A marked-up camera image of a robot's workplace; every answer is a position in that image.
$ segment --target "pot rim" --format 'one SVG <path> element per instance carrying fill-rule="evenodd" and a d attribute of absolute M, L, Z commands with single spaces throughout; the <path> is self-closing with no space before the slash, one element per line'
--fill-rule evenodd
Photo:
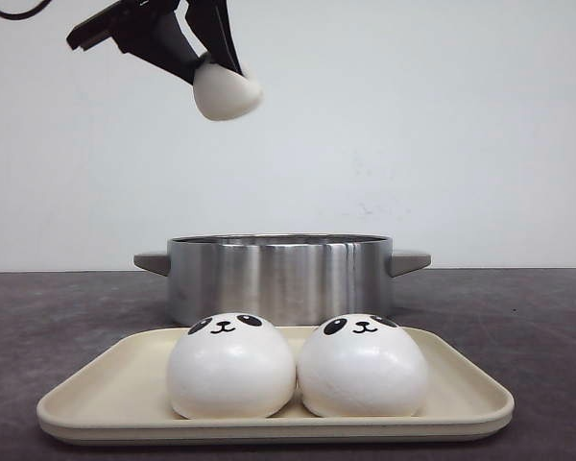
<path fill-rule="evenodd" d="M 360 233 L 235 233 L 197 235 L 169 239 L 172 244 L 217 245 L 222 247 L 312 247 L 323 245 L 379 244 L 392 242 L 384 235 Z"/>

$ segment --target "gray table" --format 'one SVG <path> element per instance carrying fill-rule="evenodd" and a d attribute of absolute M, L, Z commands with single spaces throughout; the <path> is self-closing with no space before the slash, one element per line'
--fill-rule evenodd
<path fill-rule="evenodd" d="M 0 274 L 0 460 L 576 459 L 576 269 L 426 270 L 396 280 L 394 318 L 443 337 L 515 396 L 513 421 L 475 442 L 74 447 L 36 403 L 117 340 L 171 327 L 164 278 L 144 272 Z"/>

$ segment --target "pot handle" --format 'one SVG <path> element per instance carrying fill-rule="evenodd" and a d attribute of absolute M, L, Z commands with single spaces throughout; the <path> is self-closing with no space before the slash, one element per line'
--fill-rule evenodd
<path fill-rule="evenodd" d="M 171 259 L 166 253 L 142 253 L 134 255 L 134 265 L 146 271 L 168 276 L 171 271 Z"/>
<path fill-rule="evenodd" d="M 418 271 L 431 264 L 431 255 L 411 250 L 393 250 L 386 261 L 386 272 L 391 277 L 402 276 L 408 272 Z"/>

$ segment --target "panda mouth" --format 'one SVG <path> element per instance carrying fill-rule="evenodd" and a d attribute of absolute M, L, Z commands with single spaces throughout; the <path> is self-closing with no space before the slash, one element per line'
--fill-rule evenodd
<path fill-rule="evenodd" d="M 211 331 L 211 334 L 218 334 L 218 333 L 230 333 L 231 331 L 235 331 L 237 328 L 224 328 L 224 325 L 222 325 L 222 327 L 220 329 L 218 329 L 217 331 Z"/>
<path fill-rule="evenodd" d="M 363 326 L 363 329 L 353 329 L 352 332 L 353 333 L 373 333 L 374 331 L 377 331 L 377 328 L 374 329 L 369 329 L 367 328 L 367 326 Z"/>

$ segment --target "tray rim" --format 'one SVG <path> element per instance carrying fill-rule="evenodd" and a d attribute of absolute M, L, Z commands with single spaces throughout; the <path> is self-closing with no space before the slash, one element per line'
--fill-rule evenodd
<path fill-rule="evenodd" d="M 313 330 L 315 326 L 287 326 L 287 327 L 277 327 L 280 330 L 292 331 L 292 330 Z M 53 395 L 58 392 L 59 389 L 67 387 L 77 376 L 83 375 L 90 368 L 94 367 L 95 364 L 102 360 L 103 357 L 110 353 L 111 351 L 117 349 L 123 343 L 134 341 L 136 338 L 141 336 L 148 336 L 154 334 L 160 334 L 163 331 L 169 330 L 182 330 L 184 332 L 188 331 L 189 328 L 157 328 L 145 331 L 140 331 L 131 335 L 128 335 L 111 347 L 109 347 L 104 352 L 101 352 L 98 356 L 84 365 L 80 370 L 75 372 L 73 375 L 65 379 L 63 382 L 51 389 L 47 394 L 45 394 L 38 404 L 36 405 L 36 415 L 38 421 L 45 430 L 45 428 L 55 427 L 61 429 L 93 429 L 93 430 L 146 430 L 146 429 L 173 429 L 173 430 L 186 430 L 186 429 L 203 429 L 203 428 L 245 428 L 245 427 L 264 427 L 264 428 L 281 428 L 281 427 L 305 427 L 305 426 L 323 426 L 323 427 L 342 427 L 342 426 L 460 426 L 460 425 L 486 425 L 492 422 L 503 423 L 497 430 L 505 426 L 511 419 L 512 413 L 515 408 L 515 400 L 510 391 L 508 391 L 503 385 L 489 376 L 481 368 L 475 365 L 473 362 L 468 360 L 462 353 L 453 348 L 448 344 L 443 338 L 435 333 L 427 331 L 420 328 L 410 328 L 403 327 L 408 332 L 416 331 L 418 334 L 424 336 L 430 336 L 433 340 L 442 342 L 446 347 L 452 349 L 455 355 L 460 359 L 466 366 L 468 366 L 473 372 L 484 378 L 490 385 L 501 391 L 505 398 L 503 406 L 497 410 L 483 413 L 479 417 L 459 417 L 459 418 L 448 418 L 448 417 L 397 417 L 397 416 L 376 416 L 376 417 L 313 417 L 313 418 L 226 418 L 226 419 L 199 419 L 199 420 L 170 420 L 166 422 L 158 423 L 115 423 L 115 424 L 98 424 L 98 423 L 73 423 L 72 421 L 53 415 L 47 409 L 47 402 L 53 397 Z"/>

